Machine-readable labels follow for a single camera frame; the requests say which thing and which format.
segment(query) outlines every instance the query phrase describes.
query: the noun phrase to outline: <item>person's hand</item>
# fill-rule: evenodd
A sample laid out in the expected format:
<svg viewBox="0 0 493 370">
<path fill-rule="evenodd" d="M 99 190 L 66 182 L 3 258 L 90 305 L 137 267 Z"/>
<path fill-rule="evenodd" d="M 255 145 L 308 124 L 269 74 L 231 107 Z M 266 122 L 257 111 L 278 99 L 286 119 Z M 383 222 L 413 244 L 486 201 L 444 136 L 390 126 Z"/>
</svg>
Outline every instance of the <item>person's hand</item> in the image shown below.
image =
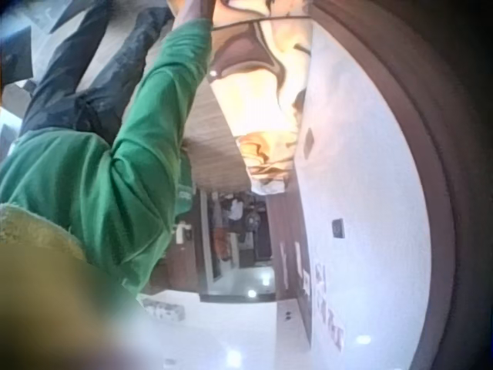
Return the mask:
<svg viewBox="0 0 493 370">
<path fill-rule="evenodd" d="M 216 0 L 185 0 L 185 5 L 179 10 L 173 29 L 194 19 L 213 20 Z"/>
</svg>

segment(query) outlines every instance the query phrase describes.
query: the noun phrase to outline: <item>person in green shirt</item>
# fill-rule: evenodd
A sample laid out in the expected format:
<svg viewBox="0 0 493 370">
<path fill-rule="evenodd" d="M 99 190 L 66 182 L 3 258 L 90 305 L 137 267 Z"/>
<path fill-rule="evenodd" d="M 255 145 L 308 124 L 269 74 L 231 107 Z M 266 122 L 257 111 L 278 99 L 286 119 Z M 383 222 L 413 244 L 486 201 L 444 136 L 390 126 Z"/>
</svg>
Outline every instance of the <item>person in green shirt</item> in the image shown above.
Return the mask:
<svg viewBox="0 0 493 370">
<path fill-rule="evenodd" d="M 95 1 L 35 91 L 0 167 L 0 243 L 41 222 L 135 295 L 172 237 L 183 127 L 208 68 L 214 1 L 186 0 L 122 125 L 146 53 L 173 16 L 168 8 L 142 12 L 91 88 L 76 93 L 111 8 Z"/>
</svg>

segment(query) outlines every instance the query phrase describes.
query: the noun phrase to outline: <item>dark jeans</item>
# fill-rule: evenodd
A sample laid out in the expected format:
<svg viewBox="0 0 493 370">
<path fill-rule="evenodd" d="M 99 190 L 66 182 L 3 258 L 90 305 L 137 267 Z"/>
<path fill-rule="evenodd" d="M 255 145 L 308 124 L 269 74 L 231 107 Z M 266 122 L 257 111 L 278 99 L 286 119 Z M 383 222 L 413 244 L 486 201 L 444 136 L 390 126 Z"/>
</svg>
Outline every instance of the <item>dark jeans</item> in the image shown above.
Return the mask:
<svg viewBox="0 0 493 370">
<path fill-rule="evenodd" d="M 168 8 L 148 8 L 121 49 L 84 92 L 77 86 L 106 32 L 110 0 L 96 0 L 81 25 L 56 50 L 29 104 L 21 135 L 59 127 L 91 132 L 112 145 L 133 90 L 143 76 L 147 52 L 173 17 Z"/>
</svg>

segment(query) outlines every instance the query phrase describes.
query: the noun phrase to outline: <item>person's leg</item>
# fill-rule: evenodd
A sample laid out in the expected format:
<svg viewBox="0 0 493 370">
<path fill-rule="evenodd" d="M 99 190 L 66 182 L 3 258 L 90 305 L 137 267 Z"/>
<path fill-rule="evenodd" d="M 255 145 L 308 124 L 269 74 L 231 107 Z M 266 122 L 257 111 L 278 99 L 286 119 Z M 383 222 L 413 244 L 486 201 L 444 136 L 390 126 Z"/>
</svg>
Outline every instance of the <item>person's leg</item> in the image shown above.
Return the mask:
<svg viewBox="0 0 493 370">
<path fill-rule="evenodd" d="M 123 113 L 133 90 L 143 77 L 147 52 L 172 18 L 168 8 L 142 11 L 132 33 L 85 94 L 84 99 L 99 118 L 95 132 L 110 145 L 122 125 Z"/>
<path fill-rule="evenodd" d="M 44 108 L 75 93 L 105 35 L 111 6 L 111 0 L 95 0 L 79 28 L 56 48 L 48 69 L 33 94 L 21 134 L 50 126 L 50 122 L 33 118 Z"/>
</svg>

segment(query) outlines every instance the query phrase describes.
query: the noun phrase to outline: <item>green shirt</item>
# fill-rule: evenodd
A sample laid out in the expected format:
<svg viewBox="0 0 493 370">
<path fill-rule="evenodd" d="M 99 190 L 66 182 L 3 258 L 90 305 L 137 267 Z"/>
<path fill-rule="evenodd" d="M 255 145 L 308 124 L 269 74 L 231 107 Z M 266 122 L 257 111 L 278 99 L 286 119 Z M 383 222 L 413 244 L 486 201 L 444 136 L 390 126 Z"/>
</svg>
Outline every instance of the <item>green shirt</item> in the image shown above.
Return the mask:
<svg viewBox="0 0 493 370">
<path fill-rule="evenodd" d="M 26 133 L 0 168 L 0 204 L 63 227 L 86 259 L 138 293 L 171 239 L 183 127 L 210 57 L 211 22 L 171 32 L 112 147 L 92 133 Z"/>
</svg>

